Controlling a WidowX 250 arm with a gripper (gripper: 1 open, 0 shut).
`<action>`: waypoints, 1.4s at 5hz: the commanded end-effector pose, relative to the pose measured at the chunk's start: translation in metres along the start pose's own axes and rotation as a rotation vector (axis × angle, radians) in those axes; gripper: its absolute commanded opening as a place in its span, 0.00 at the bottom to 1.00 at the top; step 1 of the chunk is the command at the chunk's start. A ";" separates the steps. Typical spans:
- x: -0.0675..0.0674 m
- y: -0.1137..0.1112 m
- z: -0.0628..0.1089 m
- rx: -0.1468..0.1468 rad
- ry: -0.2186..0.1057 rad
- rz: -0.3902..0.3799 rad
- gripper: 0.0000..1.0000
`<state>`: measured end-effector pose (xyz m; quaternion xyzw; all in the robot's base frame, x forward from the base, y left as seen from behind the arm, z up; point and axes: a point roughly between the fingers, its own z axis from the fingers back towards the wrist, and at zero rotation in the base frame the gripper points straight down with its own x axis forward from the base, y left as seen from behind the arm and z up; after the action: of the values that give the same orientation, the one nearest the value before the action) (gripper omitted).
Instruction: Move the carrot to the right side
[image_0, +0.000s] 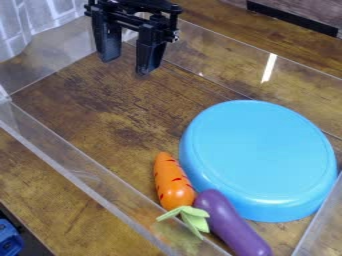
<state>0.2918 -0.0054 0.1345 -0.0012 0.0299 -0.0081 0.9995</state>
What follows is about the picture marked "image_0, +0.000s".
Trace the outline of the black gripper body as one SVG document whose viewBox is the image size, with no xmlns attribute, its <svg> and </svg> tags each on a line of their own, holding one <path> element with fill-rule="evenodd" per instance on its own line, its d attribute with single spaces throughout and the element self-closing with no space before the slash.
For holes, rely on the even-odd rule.
<svg viewBox="0 0 342 256">
<path fill-rule="evenodd" d="M 111 25 L 135 32 L 144 24 L 155 25 L 162 41 L 179 40 L 178 16 L 183 9 L 168 0 L 88 0 L 84 9 L 88 17 L 99 15 Z"/>
</svg>

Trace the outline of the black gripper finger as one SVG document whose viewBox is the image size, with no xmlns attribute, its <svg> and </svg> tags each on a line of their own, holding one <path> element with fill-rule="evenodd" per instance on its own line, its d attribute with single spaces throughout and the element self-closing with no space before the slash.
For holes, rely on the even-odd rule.
<svg viewBox="0 0 342 256">
<path fill-rule="evenodd" d="M 150 74 L 162 63 L 167 43 L 158 42 L 151 35 L 139 34 L 136 40 L 136 73 Z"/>
<path fill-rule="evenodd" d="M 98 55 L 107 63 L 122 53 L 122 27 L 116 22 L 108 22 L 102 13 L 92 16 L 92 30 Z"/>
</svg>

